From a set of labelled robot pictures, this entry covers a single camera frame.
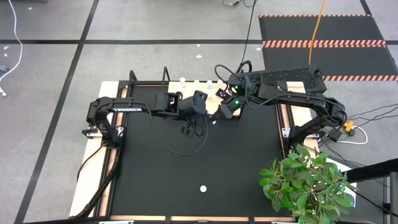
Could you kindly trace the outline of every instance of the potted plant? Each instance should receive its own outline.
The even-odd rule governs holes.
[[[344,192],[346,187],[355,188],[336,164],[325,161],[328,154],[312,158],[301,145],[296,151],[260,171],[264,194],[276,212],[288,208],[298,223],[335,223],[340,213],[348,214],[353,206],[354,198]]]

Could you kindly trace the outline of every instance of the robotic arm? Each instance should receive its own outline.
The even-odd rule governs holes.
[[[314,76],[320,74],[320,71],[316,69],[308,68],[307,71]],[[334,128],[345,123],[345,107],[334,98],[325,97],[321,93],[294,93],[283,90],[277,85],[278,82],[265,82],[261,78],[267,75],[271,75],[271,72],[269,74],[262,73],[260,77],[258,72],[231,74],[227,82],[231,95],[224,90],[218,90],[217,95],[224,101],[221,102],[210,121],[230,119],[233,117],[234,111],[244,106],[255,108],[282,103],[310,108],[318,116],[303,126],[290,128],[288,146],[293,147],[296,144],[302,144],[308,135],[314,134],[325,126]]]
[[[90,103],[86,121],[89,129],[82,133],[89,136],[89,133],[99,131],[102,134],[102,145],[107,147],[118,147],[121,144],[123,128],[114,128],[106,118],[110,113],[149,113],[152,116],[171,118],[186,121],[181,129],[182,134],[189,136],[192,129],[196,128],[196,116],[207,114],[207,94],[195,91],[193,96],[182,99],[181,93],[158,93],[155,97],[155,106],[150,108],[146,103],[134,101],[132,98],[109,98],[102,97]]]

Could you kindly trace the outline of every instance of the yellow connector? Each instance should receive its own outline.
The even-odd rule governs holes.
[[[345,123],[344,128],[345,128],[346,132],[349,132],[353,128],[353,125],[354,125],[354,121]]]

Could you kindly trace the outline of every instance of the wooden table frame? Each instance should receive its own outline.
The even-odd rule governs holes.
[[[99,91],[98,97],[108,96],[108,97],[122,97],[125,98],[129,93],[127,86],[124,86],[127,82],[103,82]],[[137,82],[139,86],[159,86],[161,82]],[[169,82],[168,88],[169,92],[182,91],[184,97],[193,94],[192,88],[194,84],[192,82],[187,82],[185,88],[180,86],[179,82]],[[305,92],[302,82],[287,82],[288,89],[290,91]],[[211,94],[211,91],[215,91],[219,88],[216,83],[213,84],[212,90],[207,89],[206,83],[196,84],[195,89],[199,89],[206,93]],[[209,113],[214,112],[219,103],[220,99],[216,96],[211,96],[206,101],[206,108]],[[311,114],[309,108],[301,108],[298,106],[286,106],[279,105],[277,108],[278,116],[278,129],[279,134],[282,136],[281,128],[289,128],[292,123],[294,125],[301,126],[307,121],[311,120]],[[108,115],[109,122],[114,125],[119,126],[123,124],[123,113],[113,113]],[[85,155],[83,156],[83,161],[88,158],[101,144],[102,137],[93,137],[87,141]],[[316,139],[307,138],[304,144],[312,149],[319,152],[318,143]],[[92,198],[93,194],[97,191],[101,180],[106,176],[106,174],[111,170],[114,157],[116,155],[116,149],[106,149],[105,147],[100,150],[100,152],[95,155],[91,161],[87,162],[86,166],[80,172],[80,178],[76,185],[75,196],[73,198],[72,207],[70,210],[70,216],[74,216],[83,210],[88,201]],[[115,181],[108,184],[106,190],[103,193],[102,198],[97,203],[96,208],[90,213],[89,217],[109,217],[110,214],[110,202],[112,197],[112,186]],[[166,219],[171,221],[186,221],[186,222],[197,222],[201,220],[213,221],[213,222],[248,222],[249,217],[182,217],[182,216],[142,216],[142,215],[112,215],[109,217],[110,220],[136,220],[136,221],[160,221],[165,222]],[[254,217],[255,222],[294,222],[294,217]]]

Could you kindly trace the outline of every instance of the black mat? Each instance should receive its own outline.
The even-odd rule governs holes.
[[[259,18],[263,40],[310,40],[317,23],[315,17]],[[323,16],[317,40],[383,40],[371,16]]]
[[[134,87],[134,99],[154,103],[160,88]],[[241,120],[209,126],[208,140],[179,134],[181,122],[154,119],[164,135],[154,137],[147,114],[129,115],[123,146],[122,171],[116,181],[112,215],[186,215],[287,217],[276,213],[262,193],[258,174],[274,158],[281,158],[274,106],[245,108]],[[200,186],[207,186],[201,193]]]
[[[266,70],[301,67],[308,64],[308,48],[263,48]],[[385,47],[314,48],[312,64],[324,76],[397,75]]]

